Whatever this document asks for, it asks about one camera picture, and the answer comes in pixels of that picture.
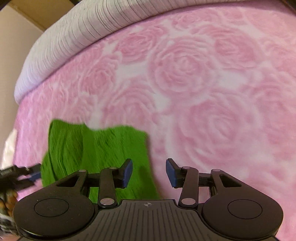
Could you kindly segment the green knitted sweater vest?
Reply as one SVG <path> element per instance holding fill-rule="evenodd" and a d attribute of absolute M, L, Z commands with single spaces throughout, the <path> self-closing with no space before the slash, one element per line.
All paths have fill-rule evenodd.
<path fill-rule="evenodd" d="M 48 151 L 41 165 L 41 180 L 46 187 L 78 170 L 90 174 L 108 167 L 120 167 L 131 159 L 133 171 L 128 186 L 118 188 L 122 199 L 159 199 L 149 161 L 148 135 L 131 126 L 92 130 L 53 120 L 48 132 Z"/>

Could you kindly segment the pink floral fleece blanket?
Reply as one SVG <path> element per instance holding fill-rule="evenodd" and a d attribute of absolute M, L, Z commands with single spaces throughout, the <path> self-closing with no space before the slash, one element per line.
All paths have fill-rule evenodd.
<path fill-rule="evenodd" d="M 15 163 L 43 160 L 52 119 L 149 135 L 165 198 L 165 160 L 218 168 L 283 208 L 295 240 L 295 13 L 280 1 L 194 6 L 140 21 L 69 59 L 18 108 Z"/>

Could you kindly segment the lilac ribbed duvet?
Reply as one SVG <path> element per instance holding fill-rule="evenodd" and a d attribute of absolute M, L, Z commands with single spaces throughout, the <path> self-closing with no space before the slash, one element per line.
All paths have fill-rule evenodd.
<path fill-rule="evenodd" d="M 49 27 L 31 48 L 15 85 L 16 103 L 70 58 L 122 28 L 190 6 L 215 1 L 82 1 Z"/>

